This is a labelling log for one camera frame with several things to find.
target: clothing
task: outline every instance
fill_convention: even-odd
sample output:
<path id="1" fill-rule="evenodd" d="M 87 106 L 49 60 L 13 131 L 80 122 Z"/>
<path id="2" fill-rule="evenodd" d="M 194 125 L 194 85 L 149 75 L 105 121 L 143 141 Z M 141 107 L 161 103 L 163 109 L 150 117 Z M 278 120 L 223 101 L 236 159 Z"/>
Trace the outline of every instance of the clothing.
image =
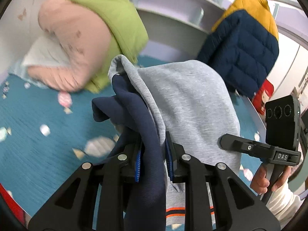
<path id="1" fill-rule="evenodd" d="M 281 228 L 293 218 L 302 204 L 298 195 L 289 189 L 288 181 L 276 192 L 272 193 L 267 203 L 268 209 L 279 220 Z"/>
<path id="2" fill-rule="evenodd" d="M 41 62 L 33 62 L 28 68 L 32 78 L 56 90 L 73 92 L 84 88 L 99 69 L 108 69 L 108 65 L 102 67 L 102 63 L 107 56 L 111 33 L 97 14 L 70 0 L 46 0 L 38 15 L 41 28 L 58 37 L 70 66 L 46 67 L 43 60 L 34 59 Z"/>
<path id="3" fill-rule="evenodd" d="M 95 121 L 102 122 L 110 118 L 115 124 L 124 126 L 110 156 L 119 154 L 126 145 L 135 143 L 139 134 L 144 144 L 142 172 L 139 183 L 131 187 L 124 217 L 125 230 L 142 231 L 145 226 L 149 231 L 165 230 L 164 162 L 156 127 L 127 75 L 115 75 L 112 86 L 115 96 L 92 100 Z"/>
<path id="4" fill-rule="evenodd" d="M 279 54 L 278 29 L 267 0 L 235 0 L 212 27 L 197 60 L 227 87 L 252 99 Z"/>
<path id="5" fill-rule="evenodd" d="M 112 59 L 124 54 L 132 63 L 137 62 L 139 52 L 148 42 L 147 31 L 129 0 L 71 0 L 73 3 L 95 12 L 106 23 L 111 32 L 109 51 L 102 69 L 92 78 L 86 88 L 92 92 L 102 89 L 107 80 L 107 72 Z"/>
<path id="6" fill-rule="evenodd" d="M 109 78 L 125 73 L 149 108 L 162 147 L 169 131 L 188 154 L 211 165 L 224 162 L 238 174 L 241 154 L 220 149 L 218 139 L 225 133 L 239 136 L 240 125 L 224 82 L 212 68 L 192 60 L 137 69 L 117 56 Z M 167 225 L 184 224 L 185 185 L 169 178 L 167 183 L 166 209 L 179 210 L 168 215 Z"/>
<path id="7" fill-rule="evenodd" d="M 44 83 L 34 80 L 28 75 L 28 66 L 33 65 L 42 65 L 50 68 L 68 68 L 70 66 L 70 60 L 58 38 L 55 35 L 46 33 L 34 42 L 23 60 L 19 60 L 9 67 L 8 72 L 37 87 L 43 89 L 48 88 Z"/>

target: white shelf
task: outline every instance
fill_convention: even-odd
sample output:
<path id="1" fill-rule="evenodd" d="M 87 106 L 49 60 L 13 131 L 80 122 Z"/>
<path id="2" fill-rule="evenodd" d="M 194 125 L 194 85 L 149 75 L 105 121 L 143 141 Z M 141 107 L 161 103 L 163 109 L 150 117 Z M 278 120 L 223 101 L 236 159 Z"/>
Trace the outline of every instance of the white shelf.
<path id="1" fill-rule="evenodd" d="M 224 8 L 212 0 L 133 1 L 138 10 L 174 19 L 206 33 L 224 12 Z"/>
<path id="2" fill-rule="evenodd" d="M 207 33 L 159 13 L 146 10 L 138 10 L 138 13 L 147 29 L 150 41 L 177 49 L 183 53 L 183 56 L 187 57 L 187 60 L 196 58 Z M 155 52 L 158 58 L 161 48 L 156 49 Z"/>
<path id="3" fill-rule="evenodd" d="M 157 12 L 157 11 L 154 11 L 154 10 L 150 10 L 150 9 L 146 9 L 146 8 L 136 8 L 136 9 L 137 9 L 137 11 L 144 11 L 144 12 L 153 13 L 153 14 L 156 14 L 156 15 L 159 15 L 159 16 L 163 16 L 163 17 L 166 17 L 166 18 L 170 18 L 172 20 L 181 22 L 181 23 L 186 24 L 186 25 L 188 25 L 190 27 L 193 27 L 193 28 L 195 28 L 195 29 L 197 29 L 197 30 L 199 30 L 199 31 L 201 31 L 203 33 L 208 34 L 208 32 L 205 31 L 203 28 L 201 28 L 201 27 L 199 27 L 199 26 L 197 26 L 197 25 L 195 25 L 195 24 L 193 24 L 191 22 L 187 22 L 187 21 L 184 21 L 184 20 L 172 17 L 170 15 L 163 14 L 163 13 L 160 13 L 160 12 Z"/>

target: hand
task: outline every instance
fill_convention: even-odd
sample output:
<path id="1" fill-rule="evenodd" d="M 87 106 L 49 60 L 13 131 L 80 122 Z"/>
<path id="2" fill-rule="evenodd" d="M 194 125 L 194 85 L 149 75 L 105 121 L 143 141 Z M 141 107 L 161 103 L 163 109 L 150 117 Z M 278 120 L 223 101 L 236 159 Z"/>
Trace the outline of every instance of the hand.
<path id="1" fill-rule="evenodd" d="M 291 174 L 291 167 L 286 166 L 282 175 L 279 177 L 278 181 L 273 185 L 272 191 L 275 192 L 278 188 L 280 188 L 289 178 Z M 255 173 L 250 187 L 259 195 L 265 194 L 267 192 L 267 187 L 270 182 L 266 179 L 266 168 L 263 164 L 260 165 L 257 172 Z"/>

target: navy blue garment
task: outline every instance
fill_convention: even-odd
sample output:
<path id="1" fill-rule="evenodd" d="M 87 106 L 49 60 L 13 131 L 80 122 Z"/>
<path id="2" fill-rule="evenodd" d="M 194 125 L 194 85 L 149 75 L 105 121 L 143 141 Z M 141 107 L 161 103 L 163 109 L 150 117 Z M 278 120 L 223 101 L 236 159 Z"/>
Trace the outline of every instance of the navy blue garment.
<path id="1" fill-rule="evenodd" d="M 197 60 L 219 73 L 229 89 L 252 99 L 278 54 L 276 37 L 241 9 L 226 17 L 207 37 Z"/>
<path id="2" fill-rule="evenodd" d="M 131 85 L 127 75 L 112 79 L 113 97 L 92 100 L 95 121 L 110 119 L 125 126 L 110 156 L 134 143 L 140 134 L 144 143 L 139 183 L 132 186 L 124 217 L 126 231 L 164 231 L 166 229 L 166 186 L 164 161 L 159 137 L 142 97 Z"/>

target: white sleeve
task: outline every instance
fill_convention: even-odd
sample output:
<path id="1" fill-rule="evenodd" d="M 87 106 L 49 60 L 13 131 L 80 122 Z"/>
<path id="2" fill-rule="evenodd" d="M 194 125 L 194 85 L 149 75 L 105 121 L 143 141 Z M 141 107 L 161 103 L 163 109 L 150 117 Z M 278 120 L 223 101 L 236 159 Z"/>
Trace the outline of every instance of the white sleeve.
<path id="1" fill-rule="evenodd" d="M 267 203 L 267 208 L 279 220 L 281 228 L 283 228 L 295 215 L 296 211 L 301 206 L 302 201 L 298 195 L 293 194 L 289 189 L 288 181 L 273 192 Z"/>

